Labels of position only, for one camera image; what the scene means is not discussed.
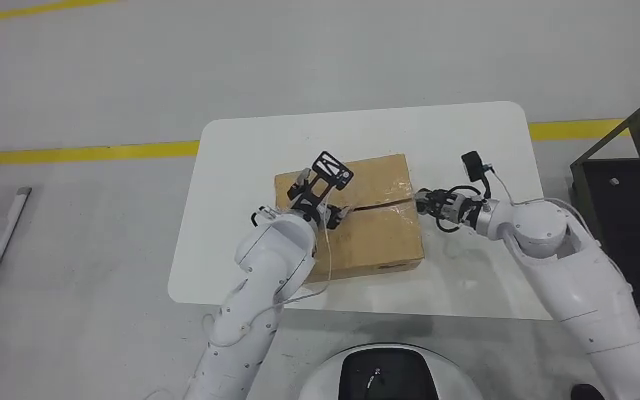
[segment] white pole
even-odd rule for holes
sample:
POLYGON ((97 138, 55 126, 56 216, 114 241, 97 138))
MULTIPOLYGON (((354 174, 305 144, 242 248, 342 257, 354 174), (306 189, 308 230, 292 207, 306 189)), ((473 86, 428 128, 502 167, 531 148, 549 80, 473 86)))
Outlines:
POLYGON ((27 201, 29 193, 31 193, 30 187, 25 186, 18 189, 16 197, 13 199, 13 203, 11 204, 11 208, 9 208, 9 213, 7 214, 6 219, 7 224, 4 227, 4 232, 2 232, 2 237, 0 237, 0 260, 2 260, 2 256, 4 256, 4 250, 7 248, 7 244, 9 244, 9 239, 11 239, 13 230, 18 223, 18 218, 20 218, 20 213, 22 213, 24 203, 27 201))

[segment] black panel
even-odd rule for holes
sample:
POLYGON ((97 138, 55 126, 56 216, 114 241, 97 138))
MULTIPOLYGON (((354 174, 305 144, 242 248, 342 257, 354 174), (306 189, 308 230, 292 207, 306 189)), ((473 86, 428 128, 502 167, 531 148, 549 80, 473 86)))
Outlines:
POLYGON ((640 304, 640 160, 587 160, 583 168, 600 240, 640 304))
POLYGON ((429 367, 415 351, 362 350, 347 356, 342 364, 338 400, 438 399, 429 367))

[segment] white cable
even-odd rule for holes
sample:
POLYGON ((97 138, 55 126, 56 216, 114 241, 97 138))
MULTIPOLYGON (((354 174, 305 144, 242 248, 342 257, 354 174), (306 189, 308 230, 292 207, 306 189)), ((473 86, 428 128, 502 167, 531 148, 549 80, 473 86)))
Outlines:
MULTIPOLYGON (((253 318, 251 318, 251 320, 249 321, 249 323, 245 324, 242 326, 242 334, 238 337, 238 339, 236 341, 234 341, 233 343, 215 343, 211 340, 210 336, 207 334, 207 337, 209 337, 209 341, 211 343, 213 343, 216 347, 231 347, 234 344, 238 343, 240 340, 242 340, 242 338, 249 333, 249 331, 251 330, 251 325, 253 324, 253 322, 256 320, 256 318, 258 318, 260 315, 262 315, 262 313, 267 312, 273 308, 276 307, 280 307, 280 306, 284 306, 286 304, 290 304, 290 303, 294 303, 296 301, 300 301, 300 300, 304 300, 304 299, 308 299, 311 297, 315 297, 315 296, 319 296, 322 293, 324 293, 327 288, 329 287, 329 284, 331 283, 331 271, 333 269, 333 255, 331 254, 331 243, 329 242, 329 231, 327 229, 327 205, 329 204, 329 198, 331 197, 331 193, 333 192, 334 188, 329 189, 329 193, 327 193, 327 197, 324 198, 323 203, 324 203, 324 211, 322 213, 322 223, 324 225, 323 229, 324 229, 324 238, 327 241, 327 250, 329 252, 329 273, 327 274, 327 282, 325 283, 324 287, 322 289, 320 289, 319 291, 315 292, 315 293, 310 293, 310 294, 306 294, 304 296, 299 296, 299 297, 295 297, 293 299, 289 299, 289 300, 284 300, 281 301, 279 303, 276 303, 272 306, 269 306, 263 310, 260 310, 256 313, 256 315, 253 316, 253 318)), ((211 314, 205 314, 202 317, 202 328, 204 329, 204 319, 207 317, 207 315, 211 315, 211 314)))
POLYGON ((320 289, 319 291, 315 292, 315 293, 310 293, 310 294, 306 294, 304 296, 300 296, 300 297, 294 297, 293 299, 289 299, 289 300, 284 300, 281 301, 279 303, 276 303, 274 305, 272 305, 271 307, 267 307, 264 310, 260 311, 259 313, 257 313, 249 322, 249 327, 251 327, 251 324, 253 324, 253 321, 255 321, 256 318, 258 318, 259 315, 261 315, 263 312, 271 310, 272 308, 276 308, 276 307, 280 307, 286 304, 290 304, 290 303, 294 303, 296 301, 300 301, 300 300, 304 300, 304 299, 308 299, 311 297, 315 297, 315 296, 319 296, 322 293, 324 293, 327 288, 329 287, 329 284, 331 283, 331 271, 333 269, 333 256, 331 254, 331 243, 329 242, 329 231, 327 229, 327 205, 329 204, 329 198, 331 197, 331 193, 333 192, 334 188, 329 189, 329 193, 327 193, 327 197, 324 198, 323 203, 324 203, 324 211, 322 213, 322 223, 324 225, 323 229, 324 229, 324 238, 327 241, 327 251, 329 252, 329 273, 327 274, 327 282, 325 283, 324 287, 322 289, 320 289))
POLYGON ((504 188, 504 191, 507 192, 507 196, 509 197, 509 203, 511 203, 511 205, 515 205, 513 202, 513 197, 511 197, 511 193, 509 192, 509 189, 507 189, 507 185, 505 185, 504 181, 498 176, 498 174, 496 174, 496 171, 493 169, 493 167, 491 167, 491 172, 493 172, 493 176, 495 176, 498 182, 500 182, 500 184, 504 188))
MULTIPOLYGON (((539 197, 537 199, 532 199, 532 200, 526 200, 526 201, 521 201, 519 203, 515 203, 513 201, 513 197, 511 197, 511 193, 509 193, 509 189, 507 189, 507 185, 505 185, 504 181, 502 179, 500 179, 500 177, 498 176, 498 174, 496 173, 496 171, 491 168, 491 172, 493 172, 493 176, 496 177, 496 179, 498 179, 498 181, 500 182, 500 184, 502 185, 502 187, 504 188, 504 191, 507 193, 507 196, 509 197, 509 203, 511 203, 512 206, 521 206, 524 204, 529 204, 529 203, 537 203, 540 201, 548 201, 549 203, 553 203, 555 205, 557 205, 560 208, 564 208, 565 210, 569 211, 570 213, 572 213, 576 218, 578 218, 578 221, 580 221, 580 224, 582 225, 582 227, 584 228, 584 230, 589 234, 589 236, 591 236, 591 239, 596 240, 595 237, 593 237, 593 234, 591 233, 591 230, 589 229, 589 226, 587 225, 587 221, 585 221, 584 217, 582 216, 582 214, 580 214, 580 212, 574 207, 572 206, 570 203, 562 200, 562 199, 558 199, 555 197, 539 197)), ((615 261, 613 261, 613 259, 611 257, 609 257, 609 255, 607 253, 605 253, 603 251, 604 255, 607 257, 607 259, 609 259, 609 262, 613 265, 613 267, 616 269, 616 271, 618 271, 618 273, 624 278, 624 274, 622 273, 622 270, 620 270, 620 267, 618 267, 618 264, 616 264, 615 261)))

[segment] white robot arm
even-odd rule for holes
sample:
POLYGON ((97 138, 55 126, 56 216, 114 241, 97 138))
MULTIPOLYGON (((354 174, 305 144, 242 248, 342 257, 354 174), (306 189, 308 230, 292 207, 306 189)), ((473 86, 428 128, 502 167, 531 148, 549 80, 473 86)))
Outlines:
POLYGON ((342 190, 353 173, 329 153, 305 169, 287 195, 291 209, 284 214, 260 207, 268 222, 258 225, 238 245, 235 262, 247 274, 220 306, 209 341, 184 399, 241 400, 247 397, 260 365, 278 330, 283 305, 302 286, 315 264, 318 228, 335 229, 346 215, 327 203, 331 191, 342 190), (319 181, 326 185, 314 193, 319 181))
MULTIPOLYGON (((477 153, 463 156, 472 181, 490 193, 477 153)), ((580 343, 611 400, 640 399, 640 317, 632 288, 569 210, 545 200, 514 204, 483 198, 470 186, 421 189, 418 212, 465 224, 504 241, 549 314, 580 343), (471 190, 472 197, 457 190, 471 190)))

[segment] yellow floor line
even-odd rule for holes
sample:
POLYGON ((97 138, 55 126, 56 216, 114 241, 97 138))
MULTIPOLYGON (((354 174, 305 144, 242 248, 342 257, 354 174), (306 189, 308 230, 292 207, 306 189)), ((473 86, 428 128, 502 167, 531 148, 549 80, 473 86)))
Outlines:
POLYGON ((592 119, 584 121, 543 122, 529 124, 531 140, 600 139, 622 119, 592 119))
POLYGON ((121 146, 0 152, 0 164, 38 164, 136 158, 187 157, 198 154, 200 141, 128 144, 121 146))
MULTIPOLYGON (((620 122, 622 122, 621 119, 604 119, 537 123, 529 124, 529 132, 533 141, 597 139, 609 133, 620 122)), ((0 165, 192 157, 198 154, 199 144, 198 140, 194 140, 189 142, 6 151, 0 152, 0 165)))
POLYGON ((66 10, 67 8, 76 7, 89 7, 103 3, 115 3, 119 0, 64 0, 57 1, 55 3, 45 3, 33 7, 17 8, 14 10, 0 11, 0 20, 15 18, 15 17, 28 17, 30 15, 42 14, 50 11, 66 10))

